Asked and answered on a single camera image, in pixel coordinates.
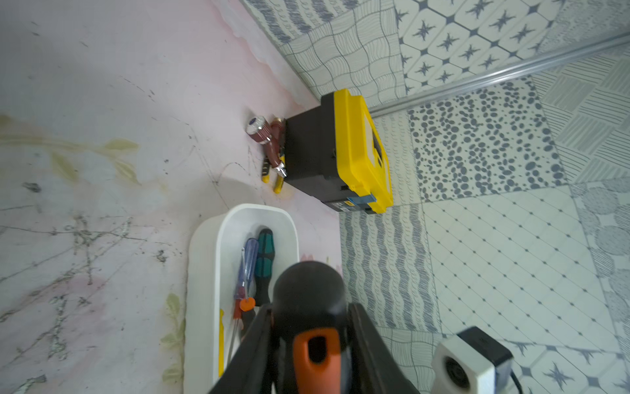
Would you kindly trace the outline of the green black screwdriver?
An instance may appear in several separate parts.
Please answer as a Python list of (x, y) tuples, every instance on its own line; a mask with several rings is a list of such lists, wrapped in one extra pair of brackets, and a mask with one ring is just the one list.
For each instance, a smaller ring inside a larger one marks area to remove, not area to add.
[(258, 242), (259, 248), (254, 268), (256, 286), (254, 300), (257, 306), (263, 306), (270, 303), (269, 285), (272, 279), (272, 265), (276, 255), (272, 230), (264, 228), (259, 233)]

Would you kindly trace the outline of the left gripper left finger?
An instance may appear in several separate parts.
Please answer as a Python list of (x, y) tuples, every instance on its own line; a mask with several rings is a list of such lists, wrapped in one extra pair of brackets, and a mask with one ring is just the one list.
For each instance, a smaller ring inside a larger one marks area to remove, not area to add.
[(213, 386), (216, 393), (271, 393), (268, 362), (272, 345), (272, 312), (269, 304), (257, 313), (223, 376)]

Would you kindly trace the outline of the clear purple screwdriver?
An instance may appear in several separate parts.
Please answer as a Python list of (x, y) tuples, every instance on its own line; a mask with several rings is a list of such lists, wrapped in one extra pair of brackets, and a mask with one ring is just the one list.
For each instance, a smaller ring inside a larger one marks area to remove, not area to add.
[(241, 329), (243, 328), (241, 322), (241, 311), (239, 309), (239, 301), (253, 297), (250, 295), (250, 287), (254, 278), (254, 268), (256, 264), (258, 254), (259, 242), (255, 238), (249, 238), (244, 247), (241, 250), (241, 265), (237, 277), (236, 290), (234, 293), (235, 308), (233, 313), (234, 328), (231, 334), (231, 341), (228, 351), (227, 362), (231, 363), (231, 360), (235, 354), (236, 338), (242, 338)]

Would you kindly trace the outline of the small orange black screwdriver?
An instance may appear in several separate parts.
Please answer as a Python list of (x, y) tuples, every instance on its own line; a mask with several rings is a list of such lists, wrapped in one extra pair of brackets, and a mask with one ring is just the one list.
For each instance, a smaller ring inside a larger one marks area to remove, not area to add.
[(256, 300), (253, 297), (244, 298), (239, 301), (238, 306), (241, 311), (241, 322), (243, 325), (241, 336), (244, 337), (256, 317)]

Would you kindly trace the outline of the medium orange black screwdriver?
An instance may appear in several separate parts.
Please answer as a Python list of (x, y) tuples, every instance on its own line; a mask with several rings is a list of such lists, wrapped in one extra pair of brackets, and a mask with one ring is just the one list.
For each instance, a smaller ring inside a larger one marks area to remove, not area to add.
[(335, 269), (305, 261), (284, 271), (273, 289), (272, 328), (278, 393), (349, 392), (346, 291)]

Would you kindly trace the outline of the yellow black toolbox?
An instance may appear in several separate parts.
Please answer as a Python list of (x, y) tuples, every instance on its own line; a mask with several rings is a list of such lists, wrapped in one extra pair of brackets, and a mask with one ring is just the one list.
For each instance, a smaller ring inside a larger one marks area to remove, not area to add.
[(338, 90), (286, 120), (285, 181), (339, 213), (394, 205), (390, 162), (361, 95)]

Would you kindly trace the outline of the yellow slim screwdriver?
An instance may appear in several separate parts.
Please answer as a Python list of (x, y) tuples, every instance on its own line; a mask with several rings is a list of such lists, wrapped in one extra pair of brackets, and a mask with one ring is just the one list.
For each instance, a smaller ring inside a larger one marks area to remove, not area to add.
[(219, 334), (218, 334), (218, 377), (224, 374), (225, 370), (225, 326), (224, 310), (219, 310)]

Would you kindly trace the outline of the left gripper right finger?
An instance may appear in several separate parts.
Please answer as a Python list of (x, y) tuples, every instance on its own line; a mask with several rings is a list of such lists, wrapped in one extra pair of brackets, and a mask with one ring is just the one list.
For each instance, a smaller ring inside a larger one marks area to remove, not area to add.
[(358, 303), (350, 303), (348, 316), (352, 356), (349, 392), (418, 393), (395, 362), (365, 308)]

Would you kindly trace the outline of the dark red metal fitting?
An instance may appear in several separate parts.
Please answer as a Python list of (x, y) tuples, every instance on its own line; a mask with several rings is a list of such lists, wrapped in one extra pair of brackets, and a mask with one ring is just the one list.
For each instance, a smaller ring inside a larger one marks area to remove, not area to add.
[(272, 121), (268, 121), (263, 116), (254, 116), (248, 121), (245, 132), (253, 141), (262, 146), (271, 168), (281, 178), (285, 178), (287, 173), (281, 159), (281, 139), (285, 135), (285, 119), (273, 118)]

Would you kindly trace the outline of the white plastic storage box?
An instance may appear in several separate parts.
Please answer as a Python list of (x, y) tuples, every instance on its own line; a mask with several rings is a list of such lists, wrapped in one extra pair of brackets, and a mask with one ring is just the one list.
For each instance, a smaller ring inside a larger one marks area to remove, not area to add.
[(183, 391), (208, 393), (218, 381), (219, 310), (224, 310), (225, 370), (234, 328), (234, 293), (241, 250), (261, 230), (273, 232), (272, 280), (300, 259), (298, 233), (280, 208), (242, 204), (209, 218), (195, 230), (189, 246), (185, 312)]

